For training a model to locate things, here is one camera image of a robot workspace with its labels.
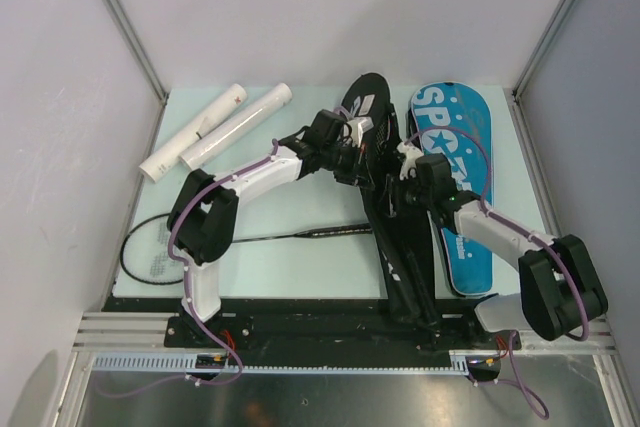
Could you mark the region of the black racket bag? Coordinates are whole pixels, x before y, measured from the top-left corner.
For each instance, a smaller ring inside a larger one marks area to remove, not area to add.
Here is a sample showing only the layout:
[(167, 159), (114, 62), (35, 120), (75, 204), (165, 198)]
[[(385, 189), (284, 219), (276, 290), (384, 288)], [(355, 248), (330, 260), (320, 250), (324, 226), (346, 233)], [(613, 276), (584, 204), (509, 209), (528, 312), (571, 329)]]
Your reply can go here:
[(341, 106), (373, 121), (364, 135), (373, 186), (360, 193), (376, 241), (390, 317), (399, 324), (438, 332), (441, 315), (435, 306), (431, 224), (424, 210), (400, 198), (402, 158), (397, 146), (403, 140), (387, 80), (379, 73), (359, 76)]

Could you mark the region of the blue racket bag cover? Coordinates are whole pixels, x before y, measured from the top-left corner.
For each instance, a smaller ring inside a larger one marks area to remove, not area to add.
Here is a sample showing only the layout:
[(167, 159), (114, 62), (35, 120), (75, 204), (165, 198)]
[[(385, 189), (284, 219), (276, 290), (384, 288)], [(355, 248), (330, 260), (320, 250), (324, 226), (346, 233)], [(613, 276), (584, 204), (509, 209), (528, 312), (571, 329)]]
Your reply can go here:
[[(474, 88), (457, 82), (420, 87), (409, 101), (408, 134), (420, 131), (414, 143), (427, 154), (443, 154), (461, 190), (477, 194), (486, 188), (492, 159), (492, 119), (489, 105)], [(449, 289), (456, 296), (479, 297), (493, 286), (493, 259), (481, 244), (437, 231)]]

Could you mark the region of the white shuttlecock tube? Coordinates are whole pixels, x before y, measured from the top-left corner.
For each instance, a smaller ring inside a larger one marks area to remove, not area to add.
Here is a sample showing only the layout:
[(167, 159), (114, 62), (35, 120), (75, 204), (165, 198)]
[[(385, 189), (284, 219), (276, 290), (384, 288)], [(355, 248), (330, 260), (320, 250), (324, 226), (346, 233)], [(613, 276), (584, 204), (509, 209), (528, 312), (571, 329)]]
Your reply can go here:
[(287, 84), (276, 85), (181, 153), (179, 160), (190, 170), (203, 166), (286, 106), (292, 97), (293, 93)]

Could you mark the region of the white cardboard tube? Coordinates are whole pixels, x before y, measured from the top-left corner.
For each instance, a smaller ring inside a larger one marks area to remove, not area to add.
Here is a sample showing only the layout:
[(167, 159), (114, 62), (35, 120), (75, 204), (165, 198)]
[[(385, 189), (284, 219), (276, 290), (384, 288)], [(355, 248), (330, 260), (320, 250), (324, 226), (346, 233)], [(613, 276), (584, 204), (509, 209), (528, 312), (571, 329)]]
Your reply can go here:
[(139, 165), (141, 173), (151, 182), (158, 182), (179, 161), (179, 156), (220, 125), (248, 97), (239, 84), (232, 84), (207, 104), (188, 124), (171, 137)]

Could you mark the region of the black racket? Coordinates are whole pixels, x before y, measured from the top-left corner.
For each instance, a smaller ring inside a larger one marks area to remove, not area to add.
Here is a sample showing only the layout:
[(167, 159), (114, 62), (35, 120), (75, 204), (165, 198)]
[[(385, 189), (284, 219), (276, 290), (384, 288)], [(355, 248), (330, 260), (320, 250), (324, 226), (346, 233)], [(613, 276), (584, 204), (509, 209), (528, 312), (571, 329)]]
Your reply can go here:
[[(167, 226), (168, 213), (157, 214), (135, 225), (125, 236), (119, 251), (119, 264), (129, 278), (144, 285), (176, 285), (183, 280), (183, 265), (168, 254), (168, 244), (172, 230)], [(341, 236), (371, 234), (368, 223), (343, 226), (312, 228), (295, 233), (285, 233), (258, 237), (231, 239), (229, 234), (213, 234), (213, 239), (202, 232), (196, 232), (195, 241), (187, 236), (187, 222), (181, 226), (174, 242), (176, 256), (193, 256), (201, 245), (219, 245), (282, 240), (282, 239), (323, 239)]]

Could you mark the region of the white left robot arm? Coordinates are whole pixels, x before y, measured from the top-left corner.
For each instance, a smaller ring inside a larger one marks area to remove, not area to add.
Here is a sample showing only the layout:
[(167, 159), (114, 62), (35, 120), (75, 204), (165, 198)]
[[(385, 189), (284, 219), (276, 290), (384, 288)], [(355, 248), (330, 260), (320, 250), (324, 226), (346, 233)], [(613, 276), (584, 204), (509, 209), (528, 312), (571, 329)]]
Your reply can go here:
[(219, 271), (234, 240), (241, 208), (271, 190), (319, 170), (349, 185), (365, 185), (368, 142), (374, 122), (368, 115), (322, 110), (309, 126), (272, 141), (264, 157), (222, 175), (197, 169), (188, 175), (170, 212), (167, 253), (183, 270), (182, 305), (191, 315), (186, 334), (197, 345), (214, 344), (221, 323)]

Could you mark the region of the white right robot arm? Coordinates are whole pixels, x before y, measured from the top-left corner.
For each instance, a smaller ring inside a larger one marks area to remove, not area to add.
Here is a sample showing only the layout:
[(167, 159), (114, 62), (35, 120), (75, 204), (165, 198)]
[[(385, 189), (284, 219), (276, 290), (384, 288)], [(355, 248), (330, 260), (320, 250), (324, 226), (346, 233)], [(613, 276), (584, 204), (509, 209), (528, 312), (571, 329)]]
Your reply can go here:
[(518, 274), (518, 293), (482, 300), (463, 320), (469, 346), (484, 348), (498, 331), (525, 328), (547, 341), (589, 338), (590, 323), (607, 312), (608, 299), (582, 239), (528, 229), (459, 189), (442, 154), (401, 144), (397, 156), (400, 165), (389, 178), (396, 210), (429, 214), (436, 226), (479, 243)]

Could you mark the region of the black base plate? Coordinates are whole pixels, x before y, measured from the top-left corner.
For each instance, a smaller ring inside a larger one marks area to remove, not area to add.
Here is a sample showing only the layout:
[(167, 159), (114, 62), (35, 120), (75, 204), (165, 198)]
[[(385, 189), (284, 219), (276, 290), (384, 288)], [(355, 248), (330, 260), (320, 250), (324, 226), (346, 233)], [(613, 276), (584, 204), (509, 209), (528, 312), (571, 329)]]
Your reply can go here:
[(215, 355), (224, 348), (241, 358), (291, 355), (347, 356), (438, 353), (454, 350), (498, 352), (519, 349), (520, 338), (507, 330), (490, 333), (477, 320), (471, 301), (439, 301), (441, 330), (431, 332), (394, 322), (386, 300), (226, 299), (220, 313), (199, 328), (177, 299), (107, 300), (106, 313), (166, 313), (163, 344)]

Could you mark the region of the aluminium side rail right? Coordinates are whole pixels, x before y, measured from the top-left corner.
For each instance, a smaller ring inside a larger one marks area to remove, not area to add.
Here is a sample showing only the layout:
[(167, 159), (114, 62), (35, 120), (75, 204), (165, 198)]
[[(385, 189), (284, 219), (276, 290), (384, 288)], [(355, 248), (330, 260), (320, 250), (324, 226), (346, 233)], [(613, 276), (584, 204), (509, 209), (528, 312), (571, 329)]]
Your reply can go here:
[[(553, 234), (560, 234), (562, 227), (553, 203), (549, 182), (540, 156), (525, 119), (523, 107), (513, 90), (504, 90), (512, 123), (524, 156), (528, 175), (536, 198), (544, 227)], [(605, 316), (591, 322), (592, 333), (589, 340), (578, 343), (562, 339), (551, 344), (542, 339), (530, 342), (533, 354), (557, 355), (563, 353), (569, 361), (578, 356), (590, 356), (598, 376), (599, 390), (606, 400), (609, 416), (615, 426), (637, 426), (639, 424), (639, 407), (634, 399), (613, 330)]]

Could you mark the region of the aluminium frame post left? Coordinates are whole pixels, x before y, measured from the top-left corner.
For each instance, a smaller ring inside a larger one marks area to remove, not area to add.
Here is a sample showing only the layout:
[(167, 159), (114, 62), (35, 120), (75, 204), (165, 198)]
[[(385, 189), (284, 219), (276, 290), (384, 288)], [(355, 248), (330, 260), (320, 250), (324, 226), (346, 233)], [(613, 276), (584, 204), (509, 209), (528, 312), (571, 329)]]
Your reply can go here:
[(121, 0), (101, 0), (128, 48), (134, 62), (140, 69), (145, 81), (161, 105), (165, 105), (169, 93), (161, 81), (151, 58), (144, 47), (130, 16)]

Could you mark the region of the aluminium frame post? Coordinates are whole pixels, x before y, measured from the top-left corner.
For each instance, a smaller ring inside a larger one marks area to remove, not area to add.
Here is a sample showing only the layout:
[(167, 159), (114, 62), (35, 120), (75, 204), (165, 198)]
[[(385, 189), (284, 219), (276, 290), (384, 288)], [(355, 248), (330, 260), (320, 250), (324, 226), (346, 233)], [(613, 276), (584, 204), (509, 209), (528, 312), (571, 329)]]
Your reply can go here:
[(144, 47), (130, 16), (121, 0), (101, 0), (128, 48), (134, 62), (140, 69), (145, 81), (161, 105), (165, 105), (169, 93), (161, 81), (151, 58)]
[(533, 77), (542, 66), (543, 61), (551, 50), (551, 47), (560, 34), (562, 28), (568, 21), (568, 18), (577, 3), (578, 0), (559, 0), (558, 4), (554, 8), (541, 37), (537, 41), (523, 70), (512, 87), (511, 93), (516, 101), (521, 99)]

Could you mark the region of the aluminium frame post right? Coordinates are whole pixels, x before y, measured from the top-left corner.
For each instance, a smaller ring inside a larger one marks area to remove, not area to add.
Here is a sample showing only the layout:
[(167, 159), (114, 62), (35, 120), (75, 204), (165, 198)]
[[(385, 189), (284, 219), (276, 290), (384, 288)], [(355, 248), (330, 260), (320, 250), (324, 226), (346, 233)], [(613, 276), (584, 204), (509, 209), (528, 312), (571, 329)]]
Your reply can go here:
[(541, 37), (537, 41), (523, 70), (512, 87), (511, 93), (516, 101), (521, 99), (533, 77), (542, 66), (543, 61), (551, 50), (551, 47), (560, 34), (562, 28), (568, 21), (568, 18), (577, 3), (578, 0), (559, 0), (558, 4), (554, 8)]

